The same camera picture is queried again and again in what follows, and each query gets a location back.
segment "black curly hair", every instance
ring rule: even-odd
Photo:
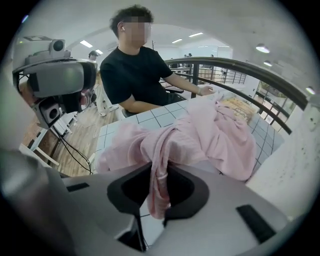
[[[154,16],[146,7],[135,4],[125,9],[118,10],[116,14],[110,19],[110,29],[118,38],[118,24],[119,22],[131,22],[132,17],[141,18],[142,22],[153,23]]]

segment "white pants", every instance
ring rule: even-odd
[[[107,94],[102,85],[96,85],[94,87],[94,93],[96,95],[96,107],[98,108],[98,112],[101,115],[108,114],[110,112],[109,107],[112,106]]]

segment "pink fabric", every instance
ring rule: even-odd
[[[97,171],[152,162],[147,205],[153,217],[162,219],[170,203],[168,161],[190,165],[209,160],[224,175],[244,181],[252,173],[255,155],[256,142],[245,121],[220,103],[202,98],[173,126],[149,131],[124,122],[98,159]]]

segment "cap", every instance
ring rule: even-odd
[[[100,56],[100,54],[97,53],[95,50],[90,51],[89,56],[90,55],[97,56],[97,57]]]

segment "tiled table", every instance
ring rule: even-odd
[[[130,116],[124,120],[113,122],[100,129],[99,138],[97,141],[95,159],[98,159],[103,149],[109,147],[112,143],[112,138],[115,135],[119,125],[123,122],[132,122],[140,124],[146,129],[155,130],[160,127],[172,125],[176,118],[183,115],[187,104],[191,101],[196,101],[199,98],[192,98],[178,103],[162,106],[147,112],[143,112],[134,116]],[[275,129],[263,120],[259,114],[255,114],[248,123],[256,141],[256,161],[252,174],[254,174],[262,163],[284,142],[284,139]],[[144,238],[149,246],[151,246],[158,236],[163,231],[162,220],[154,219],[150,216],[146,202],[140,208],[141,223]]]

